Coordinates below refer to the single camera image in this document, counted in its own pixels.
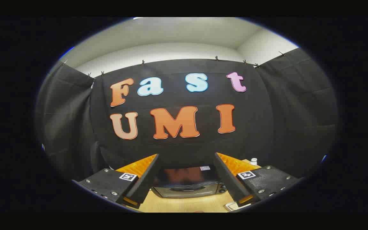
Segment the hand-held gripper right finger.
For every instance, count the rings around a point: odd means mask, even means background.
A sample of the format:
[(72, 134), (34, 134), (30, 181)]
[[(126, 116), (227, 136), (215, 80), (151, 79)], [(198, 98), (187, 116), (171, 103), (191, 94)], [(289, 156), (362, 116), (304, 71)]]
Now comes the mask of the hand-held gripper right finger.
[(240, 208), (267, 200), (300, 182), (297, 177), (274, 166), (252, 165), (218, 152), (213, 156), (213, 164)]

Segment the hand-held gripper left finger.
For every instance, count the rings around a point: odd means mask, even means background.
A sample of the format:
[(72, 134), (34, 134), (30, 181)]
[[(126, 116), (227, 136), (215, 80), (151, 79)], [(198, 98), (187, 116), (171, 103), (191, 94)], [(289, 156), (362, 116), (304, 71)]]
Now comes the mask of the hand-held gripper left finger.
[(137, 209), (152, 188), (161, 164), (159, 154), (154, 154), (116, 170), (101, 169), (79, 181), (79, 186), (102, 199)]

